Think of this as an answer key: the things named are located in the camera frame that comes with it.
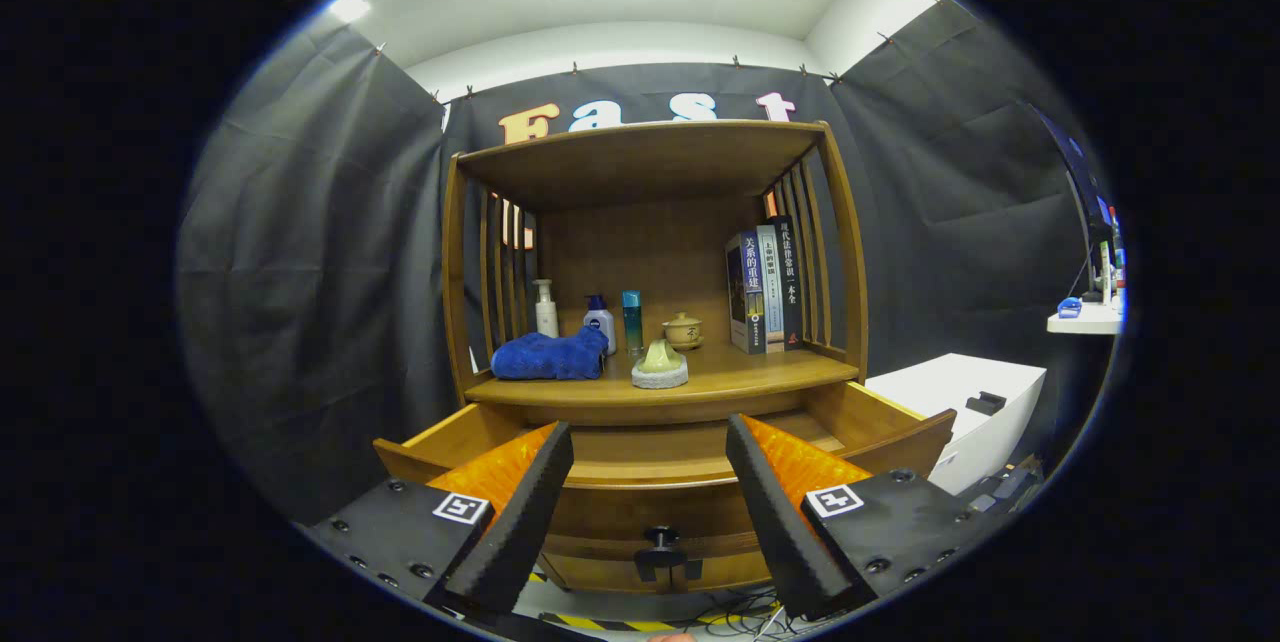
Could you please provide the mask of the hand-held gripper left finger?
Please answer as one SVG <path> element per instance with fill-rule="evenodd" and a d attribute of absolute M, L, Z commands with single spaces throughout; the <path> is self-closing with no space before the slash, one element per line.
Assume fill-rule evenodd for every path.
<path fill-rule="evenodd" d="M 393 595 L 495 623 L 529 582 L 571 466 L 570 425 L 544 425 L 430 483 L 380 483 L 300 531 Z"/>

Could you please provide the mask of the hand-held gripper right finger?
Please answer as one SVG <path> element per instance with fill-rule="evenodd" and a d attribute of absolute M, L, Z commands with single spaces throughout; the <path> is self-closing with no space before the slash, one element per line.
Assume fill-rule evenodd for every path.
<path fill-rule="evenodd" d="M 973 550 L 1001 521 L 906 466 L 870 473 L 763 419 L 727 419 L 737 477 L 780 601 L 810 622 L 911 587 Z"/>

